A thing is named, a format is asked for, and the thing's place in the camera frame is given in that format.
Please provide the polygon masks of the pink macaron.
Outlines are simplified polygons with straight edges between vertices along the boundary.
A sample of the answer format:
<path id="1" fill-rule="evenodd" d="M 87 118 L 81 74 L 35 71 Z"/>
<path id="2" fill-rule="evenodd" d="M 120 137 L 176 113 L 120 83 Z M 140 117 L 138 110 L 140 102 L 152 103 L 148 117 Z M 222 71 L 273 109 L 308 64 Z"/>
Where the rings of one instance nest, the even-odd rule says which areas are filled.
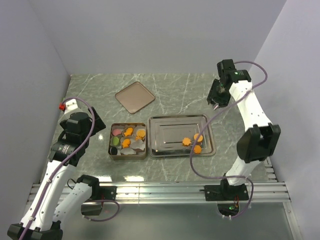
<path id="1" fill-rule="evenodd" d="M 118 135 L 121 135 L 122 134 L 122 130 L 119 129 L 119 128 L 115 128 L 113 131 L 112 131 L 112 135 L 113 136 L 118 136 Z"/>

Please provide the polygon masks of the green macaron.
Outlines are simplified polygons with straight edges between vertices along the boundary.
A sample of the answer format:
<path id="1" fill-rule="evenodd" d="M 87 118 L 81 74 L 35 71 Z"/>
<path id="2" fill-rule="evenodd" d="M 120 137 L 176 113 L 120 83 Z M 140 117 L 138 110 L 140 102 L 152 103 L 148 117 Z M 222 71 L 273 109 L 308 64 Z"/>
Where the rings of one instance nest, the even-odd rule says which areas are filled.
<path id="1" fill-rule="evenodd" d="M 117 136 L 113 136 L 111 139 L 110 139 L 110 145 L 111 146 L 114 146 L 114 147 L 117 147 L 120 145 L 120 139 L 117 137 Z"/>

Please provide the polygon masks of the black sandwich cookie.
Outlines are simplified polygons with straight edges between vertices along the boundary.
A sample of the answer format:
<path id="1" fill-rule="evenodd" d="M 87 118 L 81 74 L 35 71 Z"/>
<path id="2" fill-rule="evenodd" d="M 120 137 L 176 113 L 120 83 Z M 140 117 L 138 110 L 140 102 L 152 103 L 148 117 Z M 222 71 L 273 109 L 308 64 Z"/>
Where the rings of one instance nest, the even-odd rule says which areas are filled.
<path id="1" fill-rule="evenodd" d="M 118 149 L 116 147 L 112 146 L 109 149 L 109 154 L 112 155 L 112 156 L 116 156 L 118 154 Z"/>

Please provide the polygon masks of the orange fish cookie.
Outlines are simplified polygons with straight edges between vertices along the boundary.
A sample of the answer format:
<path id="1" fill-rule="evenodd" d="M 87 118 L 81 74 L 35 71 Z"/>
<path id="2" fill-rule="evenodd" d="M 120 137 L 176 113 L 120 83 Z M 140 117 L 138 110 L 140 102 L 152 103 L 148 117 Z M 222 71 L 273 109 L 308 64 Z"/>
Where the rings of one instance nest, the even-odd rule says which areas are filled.
<path id="1" fill-rule="evenodd" d="M 129 148 L 131 145 L 131 140 L 129 138 L 125 138 L 122 142 L 122 147 L 123 148 Z"/>
<path id="2" fill-rule="evenodd" d="M 125 137 L 128 137 L 128 136 L 131 136 L 134 132 L 134 129 L 132 127 L 128 127 L 124 132 L 123 132 L 123 135 Z"/>

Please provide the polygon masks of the round sandwich cookie green top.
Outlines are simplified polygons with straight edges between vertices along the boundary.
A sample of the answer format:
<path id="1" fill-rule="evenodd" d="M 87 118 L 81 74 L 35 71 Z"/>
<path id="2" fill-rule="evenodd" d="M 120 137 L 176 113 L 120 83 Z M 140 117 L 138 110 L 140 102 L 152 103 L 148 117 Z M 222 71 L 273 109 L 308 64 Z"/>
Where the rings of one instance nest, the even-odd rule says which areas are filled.
<path id="1" fill-rule="evenodd" d="M 144 129 L 139 129 L 136 132 L 136 136 L 140 139 L 143 139 L 146 136 L 146 131 Z"/>

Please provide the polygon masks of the rose gold tin lid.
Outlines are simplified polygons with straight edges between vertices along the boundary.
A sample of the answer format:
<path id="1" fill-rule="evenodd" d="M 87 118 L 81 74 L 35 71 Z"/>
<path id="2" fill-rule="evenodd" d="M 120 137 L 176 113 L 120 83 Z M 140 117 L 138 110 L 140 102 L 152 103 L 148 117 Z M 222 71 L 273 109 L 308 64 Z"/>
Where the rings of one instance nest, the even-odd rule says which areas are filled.
<path id="1" fill-rule="evenodd" d="M 155 100 L 155 96 L 138 81 L 117 92 L 115 98 L 132 115 Z"/>

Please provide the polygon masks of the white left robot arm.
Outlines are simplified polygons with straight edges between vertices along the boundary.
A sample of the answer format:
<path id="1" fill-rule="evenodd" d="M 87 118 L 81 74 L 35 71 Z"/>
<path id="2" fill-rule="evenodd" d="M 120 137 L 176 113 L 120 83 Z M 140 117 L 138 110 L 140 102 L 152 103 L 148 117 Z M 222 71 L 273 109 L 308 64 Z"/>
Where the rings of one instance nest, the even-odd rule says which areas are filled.
<path id="1" fill-rule="evenodd" d="M 89 114 L 78 107 L 65 107 L 68 119 L 60 123 L 62 138 L 51 148 L 45 177 L 33 203 L 19 223 L 10 225 L 7 235 L 11 239 L 60 240 L 63 237 L 61 225 L 67 217 L 79 210 L 85 201 L 101 200 L 99 179 L 82 175 L 71 193 L 59 202 L 65 184 L 86 152 L 89 138 L 106 127 L 94 107 L 88 110 Z"/>

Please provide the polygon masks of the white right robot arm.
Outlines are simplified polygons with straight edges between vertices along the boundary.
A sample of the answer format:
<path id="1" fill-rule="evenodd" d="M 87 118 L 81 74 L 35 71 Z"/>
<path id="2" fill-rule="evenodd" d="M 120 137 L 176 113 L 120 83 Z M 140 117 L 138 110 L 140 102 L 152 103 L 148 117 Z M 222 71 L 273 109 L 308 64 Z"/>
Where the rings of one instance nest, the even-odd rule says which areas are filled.
<path id="1" fill-rule="evenodd" d="M 281 128 L 264 113 L 254 92 L 261 83 L 253 84 L 247 70 L 236 69 L 232 59 L 218 62 L 217 70 L 219 78 L 213 81 L 206 100 L 226 108 L 234 99 L 244 124 L 244 134 L 236 144 L 237 158 L 220 181 L 220 194 L 225 200 L 248 200 L 246 179 L 260 162 L 273 155 Z"/>

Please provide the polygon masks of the round tan sandwich cookie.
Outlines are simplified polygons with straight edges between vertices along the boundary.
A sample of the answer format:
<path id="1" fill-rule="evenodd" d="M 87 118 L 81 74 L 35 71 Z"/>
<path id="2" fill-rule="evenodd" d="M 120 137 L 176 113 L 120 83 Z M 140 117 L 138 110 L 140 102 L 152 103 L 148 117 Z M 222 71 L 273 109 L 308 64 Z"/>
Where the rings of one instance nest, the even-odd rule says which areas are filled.
<path id="1" fill-rule="evenodd" d="M 199 133 L 196 133 L 194 136 L 193 136 L 193 139 L 197 142 L 197 143 L 201 143 L 204 139 L 203 135 L 202 134 L 199 134 Z"/>

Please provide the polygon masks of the chocolate chip cookie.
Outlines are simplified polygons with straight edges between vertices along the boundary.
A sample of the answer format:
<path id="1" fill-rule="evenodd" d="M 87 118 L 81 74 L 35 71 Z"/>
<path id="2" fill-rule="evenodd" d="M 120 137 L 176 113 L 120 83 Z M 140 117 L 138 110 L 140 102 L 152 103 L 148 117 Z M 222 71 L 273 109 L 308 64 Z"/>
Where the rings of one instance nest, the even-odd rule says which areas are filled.
<path id="1" fill-rule="evenodd" d="M 193 149 L 193 152 L 195 153 L 195 154 L 200 154 L 201 152 L 202 152 L 202 147 L 200 146 L 200 145 L 195 145 L 194 146 L 194 149 Z"/>

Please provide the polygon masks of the stainless steel tray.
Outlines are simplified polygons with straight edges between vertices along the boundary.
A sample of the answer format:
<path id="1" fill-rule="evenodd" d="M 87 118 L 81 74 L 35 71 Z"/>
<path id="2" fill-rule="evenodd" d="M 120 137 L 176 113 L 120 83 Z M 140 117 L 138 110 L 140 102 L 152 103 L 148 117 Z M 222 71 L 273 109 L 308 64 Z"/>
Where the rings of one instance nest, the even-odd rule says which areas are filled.
<path id="1" fill-rule="evenodd" d="M 206 125 L 204 114 L 152 116 L 147 123 L 147 141 L 150 157 L 189 157 L 192 146 L 183 146 L 183 139 L 194 140 Z"/>

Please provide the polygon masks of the aluminium side rail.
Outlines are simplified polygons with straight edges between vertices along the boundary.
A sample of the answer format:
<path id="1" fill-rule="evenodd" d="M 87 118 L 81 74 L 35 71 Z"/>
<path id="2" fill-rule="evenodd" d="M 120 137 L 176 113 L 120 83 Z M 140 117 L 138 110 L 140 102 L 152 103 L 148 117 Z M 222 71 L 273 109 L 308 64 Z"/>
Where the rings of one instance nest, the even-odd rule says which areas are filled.
<path id="1" fill-rule="evenodd" d="M 244 123 L 244 134 L 236 145 L 239 165 L 236 174 L 248 177 L 253 169 L 273 155 L 277 146 L 281 129 L 264 113 L 254 92 L 252 82 L 240 80 L 232 85 L 232 97 Z"/>

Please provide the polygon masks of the aluminium front rail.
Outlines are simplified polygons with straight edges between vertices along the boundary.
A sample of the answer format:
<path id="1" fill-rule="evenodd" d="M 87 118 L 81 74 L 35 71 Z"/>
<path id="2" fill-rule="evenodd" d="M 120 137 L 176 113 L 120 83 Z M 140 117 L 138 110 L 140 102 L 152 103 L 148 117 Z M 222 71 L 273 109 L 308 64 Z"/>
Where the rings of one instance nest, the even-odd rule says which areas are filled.
<path id="1" fill-rule="evenodd" d="M 234 200 L 207 201 L 205 186 L 219 186 L 214 182 L 102 182 L 97 200 L 110 199 L 119 204 L 231 204 Z M 251 203 L 290 203 L 291 198 L 283 182 L 255 182 Z"/>

